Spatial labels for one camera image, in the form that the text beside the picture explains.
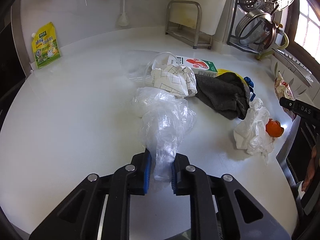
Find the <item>snack wrapper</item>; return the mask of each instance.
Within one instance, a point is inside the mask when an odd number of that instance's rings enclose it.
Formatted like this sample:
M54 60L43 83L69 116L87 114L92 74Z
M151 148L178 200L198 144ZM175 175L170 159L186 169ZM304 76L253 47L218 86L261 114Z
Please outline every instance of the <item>snack wrapper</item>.
M277 98L280 100L281 97L294 100L293 94L289 85L284 81L280 72L278 72L278 76L275 81L275 91ZM292 119L292 121L296 118L296 114L292 111L283 107L283 110L287 113L288 116Z
M32 41L32 50L38 68L42 68L60 58L56 31L52 22L47 23L37 31Z

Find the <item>white cutting board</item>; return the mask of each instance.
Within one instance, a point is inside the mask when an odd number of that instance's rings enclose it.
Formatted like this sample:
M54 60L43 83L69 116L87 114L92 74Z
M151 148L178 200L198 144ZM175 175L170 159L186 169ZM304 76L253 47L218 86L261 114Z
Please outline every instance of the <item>white cutting board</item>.
M201 5L202 20L200 31L214 35L226 0L186 0L195 1ZM172 4L170 21L196 28L197 8L193 4Z

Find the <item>white countertop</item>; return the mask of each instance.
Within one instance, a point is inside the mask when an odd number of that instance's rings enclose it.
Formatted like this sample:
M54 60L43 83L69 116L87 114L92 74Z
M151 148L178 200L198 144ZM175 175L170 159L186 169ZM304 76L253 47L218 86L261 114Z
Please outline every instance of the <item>white countertop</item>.
M61 48L61 59L28 77L0 132L0 204L10 222L31 233L88 174L111 174L144 151L140 118L130 109L134 84L120 70L120 55L127 49L210 60L253 80L270 117L286 127L268 165L263 157L236 149L233 129L240 119L230 121L195 97L188 102L197 121L178 150L207 174L232 174L292 234L297 210L276 160L292 122L276 98L270 61L193 50L164 35L162 27L77 41ZM189 197L175 196L170 186L131 197L131 240L163 240L189 228Z

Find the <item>gray towel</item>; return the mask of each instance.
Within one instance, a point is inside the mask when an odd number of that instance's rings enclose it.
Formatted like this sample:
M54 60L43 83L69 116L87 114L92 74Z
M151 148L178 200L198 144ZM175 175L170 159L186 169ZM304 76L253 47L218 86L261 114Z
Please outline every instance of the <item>gray towel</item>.
M247 85L233 72L218 77L196 76L196 97L224 117L243 120L249 109L250 91Z

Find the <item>window frame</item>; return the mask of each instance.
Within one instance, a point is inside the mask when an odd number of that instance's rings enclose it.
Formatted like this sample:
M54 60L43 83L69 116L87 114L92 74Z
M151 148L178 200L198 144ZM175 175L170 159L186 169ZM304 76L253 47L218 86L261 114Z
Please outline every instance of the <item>window frame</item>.
M307 52L303 47L294 41L296 36L298 20L300 14L300 0L294 0L288 8L288 17L284 32L288 35L289 46L286 50L292 54L297 60L299 60L314 77L320 81L320 64Z

